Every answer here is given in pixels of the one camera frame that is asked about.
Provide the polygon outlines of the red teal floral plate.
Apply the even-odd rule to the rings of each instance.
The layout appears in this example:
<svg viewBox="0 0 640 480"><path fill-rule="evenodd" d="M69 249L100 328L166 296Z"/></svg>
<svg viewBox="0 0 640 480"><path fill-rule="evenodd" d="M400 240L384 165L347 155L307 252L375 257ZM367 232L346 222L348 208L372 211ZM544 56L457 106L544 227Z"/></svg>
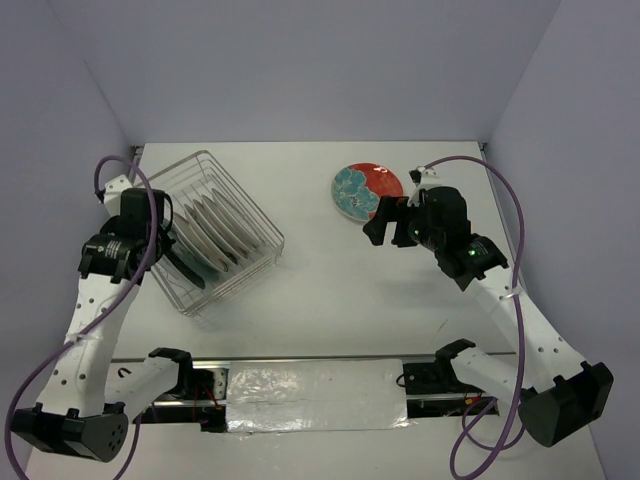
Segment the red teal floral plate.
<svg viewBox="0 0 640 480"><path fill-rule="evenodd" d="M383 196L403 196L399 178L387 167L355 163L339 170L331 182L331 198L347 218L366 223L375 214Z"/></svg>

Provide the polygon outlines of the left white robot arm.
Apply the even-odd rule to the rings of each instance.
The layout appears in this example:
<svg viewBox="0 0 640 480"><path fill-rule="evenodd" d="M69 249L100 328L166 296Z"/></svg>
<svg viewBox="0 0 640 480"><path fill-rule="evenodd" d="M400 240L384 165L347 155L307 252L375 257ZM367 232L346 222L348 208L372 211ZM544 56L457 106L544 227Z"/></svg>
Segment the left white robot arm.
<svg viewBox="0 0 640 480"><path fill-rule="evenodd" d="M100 462L120 452L131 422L164 394L195 389L190 353L153 350L114 383L108 374L120 331L144 274L171 248L164 220L169 196L127 188L119 212L81 251L78 297L65 349L34 406L9 415L9 433L42 452Z"/></svg>

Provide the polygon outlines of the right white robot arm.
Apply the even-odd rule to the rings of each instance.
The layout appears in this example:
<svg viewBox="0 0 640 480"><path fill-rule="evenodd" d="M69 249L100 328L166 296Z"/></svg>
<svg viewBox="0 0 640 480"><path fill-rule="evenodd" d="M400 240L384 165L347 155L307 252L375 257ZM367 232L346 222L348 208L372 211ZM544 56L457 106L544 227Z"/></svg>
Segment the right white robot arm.
<svg viewBox="0 0 640 480"><path fill-rule="evenodd" d="M363 231L379 246L390 223L396 225L393 245L430 250L440 270L523 353L518 416L537 443L551 447L602 415L612 372L602 362L589 363L527 293L512 285L514 266L491 239L473 232L466 201L457 189L434 187L411 198L384 196Z"/></svg>

